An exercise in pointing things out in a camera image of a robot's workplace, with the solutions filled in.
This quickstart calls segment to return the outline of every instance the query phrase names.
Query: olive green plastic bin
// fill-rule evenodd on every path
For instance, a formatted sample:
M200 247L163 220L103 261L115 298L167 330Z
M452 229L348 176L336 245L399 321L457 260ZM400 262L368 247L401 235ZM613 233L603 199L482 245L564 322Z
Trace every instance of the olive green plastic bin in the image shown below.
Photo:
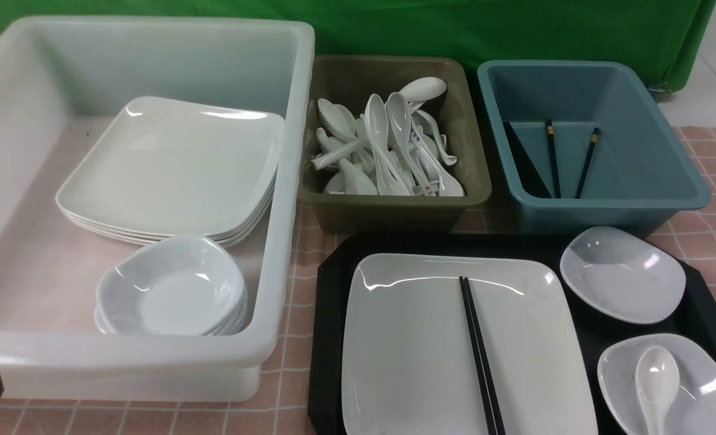
M459 161L449 168L463 184L462 198L423 196L361 196L322 193L333 173L315 171L311 159L321 152L314 137L322 127L317 99L342 104L354 115L363 113L371 94L383 101L411 80L440 77L448 89L427 102L423 109L438 121L449 138L449 153ZM298 196L309 204L324 231L433 230L450 231L460 215L480 207L489 198L492 185L476 123L473 101L465 72L459 63L433 57L319 56L314 60L307 129L303 143Z

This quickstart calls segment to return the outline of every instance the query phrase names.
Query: plastic container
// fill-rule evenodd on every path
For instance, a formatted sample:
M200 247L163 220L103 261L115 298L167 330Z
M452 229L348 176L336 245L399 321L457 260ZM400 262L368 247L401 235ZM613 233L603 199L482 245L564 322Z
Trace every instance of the plastic container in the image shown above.
M283 309L313 58L314 31L301 22L31 17L2 34L8 397L233 402L256 394ZM249 297L250 322L236 335L109 336L92 326L97 280L136 247L73 225L54 194L118 111L145 95L285 118L268 224L230 248Z
M494 60L479 83L520 231L575 233L611 225L639 236L679 210L698 210L709 188L637 75L626 66L566 60ZM562 198L529 195L502 122L510 121L549 192L544 122L551 119ZM581 199L574 199L593 128L599 141Z
M321 152L314 137L322 127L317 99L342 104L357 116L371 94L386 101L389 94L420 77L440 77L447 92L423 110L438 121L449 138L449 153L459 161L452 173L465 188L462 198L421 196L327 195L322 193L333 173L315 171L310 160ZM318 56L312 69L307 136L302 153L299 199L311 204L324 231L352 233L382 230L449 231L460 215L489 198L492 185L484 157L468 82L460 64L434 57Z

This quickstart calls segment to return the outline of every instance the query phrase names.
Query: stack of white bowls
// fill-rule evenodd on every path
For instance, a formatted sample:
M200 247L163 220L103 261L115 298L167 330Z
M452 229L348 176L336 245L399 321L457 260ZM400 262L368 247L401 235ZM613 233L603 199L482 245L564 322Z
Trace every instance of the stack of white bowls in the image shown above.
M97 287L95 323L106 334L231 335L248 292L231 254L197 234L148 245Z

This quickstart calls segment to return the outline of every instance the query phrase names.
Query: teal plastic bin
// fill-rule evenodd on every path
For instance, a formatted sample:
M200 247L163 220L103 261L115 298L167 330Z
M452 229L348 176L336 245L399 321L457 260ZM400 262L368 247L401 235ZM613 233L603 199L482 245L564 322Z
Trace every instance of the teal plastic bin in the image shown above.
M576 233L611 225L644 237L679 210L698 210L709 188L637 75L609 62L494 60L479 85L524 233ZM562 198L521 186L504 121L511 122L549 192L544 123L551 119ZM594 127L599 141L581 199L575 199Z

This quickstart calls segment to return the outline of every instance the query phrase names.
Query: white ceramic spoon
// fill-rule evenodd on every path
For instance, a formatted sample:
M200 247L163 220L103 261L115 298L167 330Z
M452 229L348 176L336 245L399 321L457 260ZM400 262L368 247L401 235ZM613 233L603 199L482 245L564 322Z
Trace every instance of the white ceramic spoon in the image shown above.
M351 135L355 135L357 132L357 126L355 124L355 117L352 116L352 112L350 112L349 108L344 107L343 105L334 105L336 110L339 110L339 113L341 113L342 118L344 118L344 122L347 123L347 128L350 131Z
M378 195L376 185L368 175L347 159L339 160L339 171L344 174L344 192L347 195Z
M438 193L438 180L437 181L431 181L430 185L433 187L433 192ZM414 196L424 196L424 193L422 192L422 187L419 187L416 185L412 190L412 193L414 193Z
M447 90L447 83L438 77L422 77L408 83L400 91L411 104L410 111L414 113L425 102L443 94Z
M675 357L664 347L649 347L637 361L634 382L648 435L664 435L664 420L680 386Z
M419 117L419 120L421 123L428 124L430 126L430 131L433 133L433 140L436 142L436 146L438 147L438 155L441 159L441 162L443 162L446 166L454 166L457 164L457 157L450 156L447 154L446 148L443 148L443 141L441 140L441 132L438 129L438 122L436 122L435 118L430 116L429 113L427 113L424 110L418 110L415 112L415 115Z
M347 124L347 120L341 114L338 108L333 103L321 98L317 100L317 111L320 113L320 119L323 124L331 132L331 135L335 135L341 141L347 143L352 140L355 136L350 134L350 127Z
M317 143L320 144L320 147L326 152L326 154L329 152L339 151L346 146L346 144L342 143L337 138L329 138L322 127L319 127L314 131L314 137L317 139ZM352 136L350 144L352 144L353 141L355 141L355 136ZM364 149L368 145L368 141L364 141L361 143L361 146L358 146L355 149L355 152L358 154L358 159L360 159L361 166L363 167L363 172L365 173L371 173L371 171L374 170L374 159Z
M422 135L422 138L424 141L423 146L427 148L427 150L430 152L430 156L432 156L433 159L437 161L438 147L436 146L436 143L428 135ZM433 163L429 162L427 159L422 158L422 154L419 151L416 152L416 157L419 159L419 162L421 162L422 169L427 174L427 179L438 179L438 172L436 172L436 166L433 165Z
M387 156L390 158L390 162L393 163L393 166L398 170L398 173L401 174L401 181L403 181L413 193L416 183L414 182L414 176L411 174L411 170L398 158L396 151L388 152Z
M380 195L411 196L412 192L401 181L398 170L390 162L387 151L389 121L382 97L372 94L366 103L363 122L366 124L366 137L374 151L376 167L376 187Z
M353 154L353 152L355 152L356 155L360 158L363 171L365 173L369 173L374 170L374 162L368 162L368 160L371 159L371 156L361 156L361 154L358 153L358 151L363 150L368 145L369 141L365 138L356 138L355 140L350 141L350 143L341 146L341 148L339 149L335 149L331 152L326 152L325 154L322 154L321 156L312 159L312 163L314 165L315 170L322 170L322 168L325 168L326 166L338 162L341 159L347 159L348 157L350 157L351 154Z
M323 193L344 194L344 174L341 171L331 176L331 179L325 184Z
M412 128L411 138L413 145L416 146L419 151L419 156L435 167L438 180L440 181L438 196L465 196L465 191L462 189L460 182L457 181L452 174L447 173L447 170L438 163L438 160L433 159L433 155L427 150L427 147L424 146L424 140L416 126Z
M393 130L393 138L395 139L393 143L401 158L404 159L405 165L411 170L416 182L423 188L425 196L435 196L425 171L411 159L411 155L408 153L408 136L411 135L411 112L408 111L407 99L399 92L393 92L387 97L385 107L388 121L390 121L390 128Z
M355 133L358 138L366 137L366 126L363 124L363 118L355 119Z

